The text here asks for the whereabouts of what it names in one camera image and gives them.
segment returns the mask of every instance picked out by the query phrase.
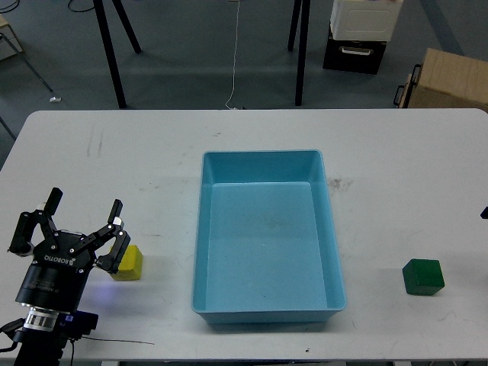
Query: green cube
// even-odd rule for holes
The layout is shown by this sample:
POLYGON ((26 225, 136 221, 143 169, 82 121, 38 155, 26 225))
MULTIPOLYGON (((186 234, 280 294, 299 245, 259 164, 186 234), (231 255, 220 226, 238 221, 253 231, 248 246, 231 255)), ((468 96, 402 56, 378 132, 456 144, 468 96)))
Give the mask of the green cube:
POLYGON ((431 259, 411 259, 403 267, 403 280, 410 295, 432 296, 444 287, 441 264, 431 259))

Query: white container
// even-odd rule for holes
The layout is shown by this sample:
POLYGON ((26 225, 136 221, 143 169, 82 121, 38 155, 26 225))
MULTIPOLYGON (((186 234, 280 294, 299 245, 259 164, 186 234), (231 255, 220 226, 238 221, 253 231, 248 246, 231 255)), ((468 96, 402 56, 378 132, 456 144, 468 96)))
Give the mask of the white container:
POLYGON ((334 40, 389 41, 403 0, 334 0, 334 40))

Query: white cable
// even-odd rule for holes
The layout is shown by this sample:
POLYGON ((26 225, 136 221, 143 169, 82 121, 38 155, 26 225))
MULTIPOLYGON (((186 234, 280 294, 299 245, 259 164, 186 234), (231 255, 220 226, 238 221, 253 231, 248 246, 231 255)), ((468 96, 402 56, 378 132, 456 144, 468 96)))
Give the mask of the white cable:
POLYGON ((239 29, 239 8, 241 6, 241 0, 237 0, 237 16, 236 16, 236 44, 234 46, 234 65, 232 67, 232 93, 230 93, 229 99, 226 101, 226 107, 228 109, 237 109, 229 107, 228 103, 234 96, 234 90, 236 90, 236 54, 237 54, 237 30, 239 29))

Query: black cable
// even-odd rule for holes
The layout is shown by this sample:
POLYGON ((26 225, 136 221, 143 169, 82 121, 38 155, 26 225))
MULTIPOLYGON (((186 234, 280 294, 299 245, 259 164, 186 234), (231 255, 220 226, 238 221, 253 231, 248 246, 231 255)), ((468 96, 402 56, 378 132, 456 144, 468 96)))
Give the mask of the black cable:
POLYGON ((91 8, 84 9, 84 10, 75 10, 75 9, 71 8, 71 3, 72 2, 74 2, 74 0, 69 0, 68 9, 71 10, 73 13, 86 13, 87 11, 90 11, 90 10, 95 9, 95 7, 92 6, 91 8))
POLYGON ((19 6, 20 3, 21 3, 21 0, 15 0, 10 5, 7 5, 7 6, 3 7, 3 8, 0 8, 0 14, 5 14, 5 13, 8 13, 8 12, 10 12, 12 10, 15 10, 19 6))
POLYGON ((71 342, 71 361, 69 366, 73 366, 73 358, 75 357, 75 340, 71 338, 69 341, 71 342))
POLYGON ((3 352, 10 352, 10 351, 13 351, 17 348, 17 344, 16 342, 12 343, 12 345, 8 348, 2 348, 0 349, 0 353, 3 353, 3 352))
POLYGON ((100 339, 100 338, 92 338, 92 337, 82 337, 84 339, 91 339, 92 341, 104 341, 104 342, 129 342, 129 343, 143 343, 144 345, 154 345, 151 342, 142 342, 142 341, 127 341, 125 339, 100 339))

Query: tripod leg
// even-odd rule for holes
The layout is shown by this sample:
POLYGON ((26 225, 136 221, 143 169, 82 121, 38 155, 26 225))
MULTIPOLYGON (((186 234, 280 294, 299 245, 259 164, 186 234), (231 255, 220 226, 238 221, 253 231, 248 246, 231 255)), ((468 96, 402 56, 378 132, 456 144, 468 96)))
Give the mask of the tripod leg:
POLYGON ((120 21, 122 21, 122 25, 129 37, 130 43, 132 44, 132 48, 134 48, 135 53, 140 53, 141 49, 139 46, 139 42, 137 42, 136 34, 134 33, 132 26, 130 25, 129 18, 125 12, 124 6, 120 0, 112 0, 114 3, 115 10, 119 14, 120 21))
POLYGON ((3 33, 0 33, 0 39, 2 39, 2 38, 5 40, 5 42, 7 42, 7 44, 10 46, 10 48, 12 48, 13 51, 15 51, 17 56, 19 56, 22 59, 22 61, 25 62, 27 67, 35 74, 35 76, 40 80, 40 82, 43 83, 43 85, 47 88, 47 90, 49 90, 52 93, 53 92, 52 88, 50 86, 48 86, 46 81, 42 78, 41 75, 39 75, 39 73, 36 71, 36 69, 31 65, 31 63, 29 63, 27 61, 25 56, 19 50, 17 50, 17 47, 14 46, 14 44, 3 33))
POLYGON ((302 105, 303 77, 305 76, 305 57, 307 55, 309 16, 310 0, 303 0, 302 21, 300 23, 300 45, 298 47, 297 90, 295 91, 295 105, 302 105))
POLYGON ((7 133, 10 135, 10 137, 12 139, 14 139, 14 141, 15 141, 17 139, 17 137, 15 137, 15 135, 12 133, 12 131, 10 130, 10 128, 8 128, 8 126, 5 123, 5 121, 2 120, 2 117, 0 117, 0 124, 2 124, 2 126, 5 128, 5 131, 7 131, 7 133))
POLYGON ((295 36, 297 35, 298 18, 300 17, 300 8, 302 0, 295 0, 293 4, 293 14, 291 15, 290 36, 288 37, 288 50, 293 51, 295 36))
POLYGON ((127 103, 125 102, 124 89, 122 88, 117 60, 115 59, 114 45, 112 44, 110 31, 108 30, 107 16, 105 15, 103 0, 93 0, 93 6, 95 7, 95 13, 97 14, 98 27, 100 28, 101 40, 104 44, 105 55, 107 56, 108 68, 110 69, 112 82, 114 83, 117 102, 119 108, 123 109, 127 106, 127 103))

